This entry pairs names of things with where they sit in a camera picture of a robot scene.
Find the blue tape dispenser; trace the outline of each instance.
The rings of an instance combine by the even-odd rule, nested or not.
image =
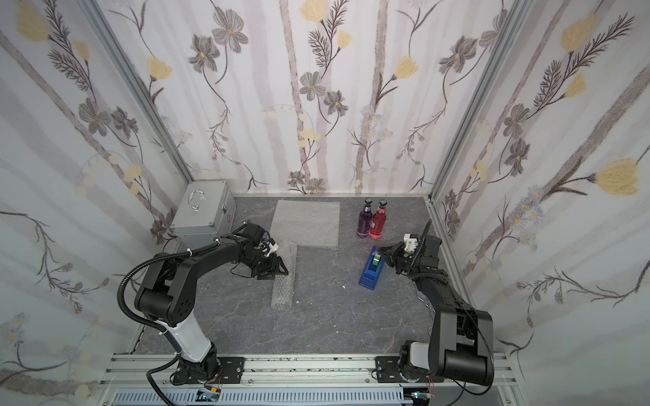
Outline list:
[[[379,274],[382,272],[382,266],[384,266],[384,259],[377,252],[377,247],[372,247],[363,275],[359,279],[359,285],[374,290],[374,287],[377,286]]]

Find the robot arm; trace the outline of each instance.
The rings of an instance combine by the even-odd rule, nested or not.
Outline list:
[[[402,376],[432,376],[490,386],[494,378],[492,318],[460,298],[449,275],[438,268],[440,238],[405,235],[404,242],[379,249],[380,255],[397,274],[415,282],[417,289],[435,310],[428,344],[407,342],[402,347]]]
[[[135,308],[161,326],[181,348],[177,372],[170,380],[175,385],[199,383],[220,371],[215,345],[203,334],[194,317],[198,279],[220,265],[241,262],[258,280],[288,275],[282,258],[275,254],[275,241],[259,225],[245,223],[219,244],[189,258],[172,258],[149,265],[135,297]]]

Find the glass bottle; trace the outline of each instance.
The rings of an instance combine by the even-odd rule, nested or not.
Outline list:
[[[370,224],[372,222],[372,200],[369,197],[366,197],[366,200],[363,202],[365,203],[365,206],[359,213],[359,223],[357,223],[357,237],[359,238],[366,238],[368,236],[368,231],[370,231]]]
[[[382,236],[382,230],[384,229],[384,224],[386,224],[386,205],[387,201],[384,199],[379,200],[379,209],[377,213],[372,217],[372,223],[370,223],[370,233],[368,234],[370,238],[376,240]]]

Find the metal toolbox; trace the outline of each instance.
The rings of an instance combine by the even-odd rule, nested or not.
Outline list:
[[[226,181],[191,182],[172,222],[172,232],[188,248],[212,244],[230,233],[235,199]]]

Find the bubble wrap sheet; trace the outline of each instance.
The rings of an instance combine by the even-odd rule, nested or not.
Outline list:
[[[296,255],[298,246],[289,241],[278,243],[276,253],[282,258],[289,271],[288,275],[276,275],[273,282],[273,295],[271,296],[271,309],[289,310],[293,300],[293,281],[296,279]]]
[[[339,202],[280,200],[269,233],[275,241],[338,248],[340,212]]]

